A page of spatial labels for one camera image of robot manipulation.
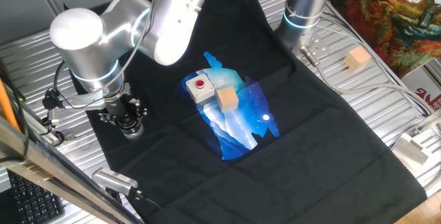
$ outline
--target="black keyboard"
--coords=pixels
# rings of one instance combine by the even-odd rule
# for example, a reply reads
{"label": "black keyboard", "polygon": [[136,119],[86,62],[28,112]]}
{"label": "black keyboard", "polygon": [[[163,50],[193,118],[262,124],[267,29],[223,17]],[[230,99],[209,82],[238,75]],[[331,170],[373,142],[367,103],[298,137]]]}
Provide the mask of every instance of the black keyboard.
{"label": "black keyboard", "polygon": [[22,224],[45,224],[63,216],[60,198],[8,170]]}

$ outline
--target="black wire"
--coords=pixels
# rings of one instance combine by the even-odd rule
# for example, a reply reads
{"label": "black wire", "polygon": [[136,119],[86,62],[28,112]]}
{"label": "black wire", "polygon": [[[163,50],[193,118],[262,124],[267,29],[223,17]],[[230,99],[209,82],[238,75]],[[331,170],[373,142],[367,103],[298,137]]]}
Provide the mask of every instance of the black wire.
{"label": "black wire", "polygon": [[65,141],[65,137],[64,137],[64,134],[62,132],[60,132],[60,131],[55,131],[55,132],[60,137],[60,141],[57,144],[54,145],[54,147],[57,147],[57,146],[60,146],[61,144],[63,144],[63,142]]}
{"label": "black wire", "polygon": [[10,161],[23,162],[24,160],[21,158],[16,158],[16,157],[8,157],[8,158],[0,159],[0,163],[10,162]]}
{"label": "black wire", "polygon": [[56,91],[58,91],[58,77],[59,77],[59,75],[60,75],[61,68],[63,67],[64,63],[65,63],[65,61],[63,60],[63,61],[59,64],[59,66],[57,67],[57,70],[55,71],[55,76],[54,76],[54,89],[55,89]]}
{"label": "black wire", "polygon": [[143,200],[148,201],[149,203],[153,204],[156,206],[156,208],[158,208],[158,210],[160,210],[163,213],[164,216],[164,223],[168,224],[168,219],[167,219],[167,214],[165,213],[164,209],[157,203],[155,203],[153,200],[148,199],[147,197],[141,195],[141,194],[137,194],[137,196]]}
{"label": "black wire", "polygon": [[96,103],[97,101],[101,101],[101,100],[103,100],[103,97],[101,97],[100,99],[97,99],[97,100],[95,100],[95,101],[93,101],[93,102],[90,102],[90,103],[88,103],[88,104],[86,104],[86,105],[84,105],[84,106],[81,106],[81,107],[74,107],[74,106],[72,106],[72,104],[69,103],[69,101],[64,97],[64,95],[63,95],[60,91],[58,91],[58,94],[60,94],[60,96],[63,97],[63,99],[65,100],[65,102],[66,102],[71,108],[73,108],[74,110],[82,110],[83,108],[86,108],[87,106],[90,106],[90,105]]}
{"label": "black wire", "polygon": [[9,81],[8,83],[10,84],[11,89],[12,89],[12,92],[14,93],[15,101],[17,102],[17,105],[19,106],[19,115],[20,115],[20,118],[17,118],[17,116],[16,116],[16,119],[17,119],[17,121],[19,122],[19,125],[20,125],[20,128],[21,128],[23,134],[25,135],[25,141],[24,141],[24,143],[25,143],[25,148],[24,148],[24,151],[23,151],[23,158],[22,158],[22,161],[23,161],[23,160],[26,159],[26,156],[28,155],[28,148],[29,148],[29,132],[28,132],[28,125],[27,125],[27,123],[26,123],[26,118],[25,118],[25,114],[24,114],[24,111],[23,111],[22,103],[21,103],[21,101],[20,101],[20,97],[19,97],[18,90],[17,90],[17,88],[15,87],[15,84],[14,84],[14,82],[12,81],[11,76],[9,75],[9,72],[8,72],[6,69],[3,69],[3,68],[0,68],[0,69],[3,71],[3,73],[4,73],[5,76],[6,76],[6,79]]}
{"label": "black wire", "polygon": [[48,135],[48,134],[50,134],[51,132],[52,132],[52,125],[51,124],[49,124],[49,127],[48,127],[48,131],[47,132],[45,132],[45,133],[43,133],[43,134],[40,134],[41,136],[45,136],[45,135]]}
{"label": "black wire", "polygon": [[[58,92],[58,78],[59,78],[59,75],[60,75],[60,72],[61,72],[61,68],[63,67],[64,64],[65,64],[65,61],[62,60],[62,62],[58,65],[57,70],[55,71],[55,75],[54,75],[54,89],[55,89],[55,92]],[[40,134],[40,135],[41,136],[45,136],[45,135],[50,134],[52,132],[53,128],[54,127],[50,123],[49,127],[48,127],[48,131],[43,133],[43,134]]]}

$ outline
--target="wooden block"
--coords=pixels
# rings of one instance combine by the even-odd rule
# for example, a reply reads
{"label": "wooden block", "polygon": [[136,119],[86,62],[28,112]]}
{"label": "wooden block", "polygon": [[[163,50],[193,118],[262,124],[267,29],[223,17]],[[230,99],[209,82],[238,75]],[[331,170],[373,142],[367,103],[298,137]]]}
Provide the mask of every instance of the wooden block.
{"label": "wooden block", "polygon": [[222,113],[235,110],[239,106],[239,98],[233,86],[217,90],[216,99]]}
{"label": "wooden block", "polygon": [[371,59],[371,55],[362,47],[351,50],[343,60],[351,71],[363,68]]}

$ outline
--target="black cloth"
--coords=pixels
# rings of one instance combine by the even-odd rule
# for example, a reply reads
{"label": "black cloth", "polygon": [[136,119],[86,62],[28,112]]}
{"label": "black cloth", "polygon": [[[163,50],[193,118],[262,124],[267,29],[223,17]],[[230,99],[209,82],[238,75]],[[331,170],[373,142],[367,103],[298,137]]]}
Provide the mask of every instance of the black cloth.
{"label": "black cloth", "polygon": [[[217,138],[176,89],[208,68],[257,80],[278,124],[258,146],[222,161]],[[110,167],[163,206],[168,223],[393,223],[424,190],[365,122],[298,59],[268,26],[257,0],[206,0],[185,56],[164,67],[138,53],[126,73],[149,110],[145,133],[128,141],[89,112]],[[130,199],[148,223],[163,216]]]}

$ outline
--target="metal rack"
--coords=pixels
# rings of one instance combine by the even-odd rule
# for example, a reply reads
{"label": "metal rack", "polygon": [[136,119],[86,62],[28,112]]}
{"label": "metal rack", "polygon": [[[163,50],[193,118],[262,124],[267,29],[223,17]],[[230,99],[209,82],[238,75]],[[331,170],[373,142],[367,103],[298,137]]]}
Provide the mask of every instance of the metal rack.
{"label": "metal rack", "polygon": [[[271,26],[276,26],[282,19],[285,0],[259,0],[259,2],[268,22]],[[320,44],[328,49],[327,53],[319,58],[320,63],[334,84],[349,89],[393,81],[388,74],[384,73],[381,68],[382,61],[377,56],[377,63],[370,61],[363,70],[355,74],[350,72],[342,60],[348,51],[357,47],[358,44],[350,36],[341,34],[341,32],[345,33],[345,30],[327,20],[321,21],[319,25],[339,32],[323,28],[316,30]],[[45,90],[52,85],[54,72],[61,62],[61,56],[50,41],[48,31],[1,46],[0,58],[6,64],[19,90],[26,96],[25,104],[37,116],[44,117],[46,110],[43,108],[41,100]],[[318,75],[312,66],[309,68]],[[67,69],[64,69],[59,76],[59,88],[66,97],[76,94]],[[403,132],[423,120],[414,105],[395,90],[378,89],[363,94],[345,95],[342,98],[386,145],[395,142]],[[69,130],[75,136],[75,140],[65,142],[58,147],[60,153],[87,176],[91,176],[100,167],[108,167],[104,153],[84,111],[62,110],[60,111],[60,120],[61,124],[57,130],[62,132]],[[419,182],[423,184],[441,173],[441,140],[431,130],[421,134],[416,140],[432,153],[424,165],[424,172],[417,176]],[[0,190],[8,188],[8,184],[6,170],[1,168]],[[427,194],[432,195],[440,188],[441,185],[437,185]],[[100,222],[95,216],[66,200],[63,201],[63,204],[66,214],[55,223]],[[123,205],[136,215],[125,198],[123,198]]]}

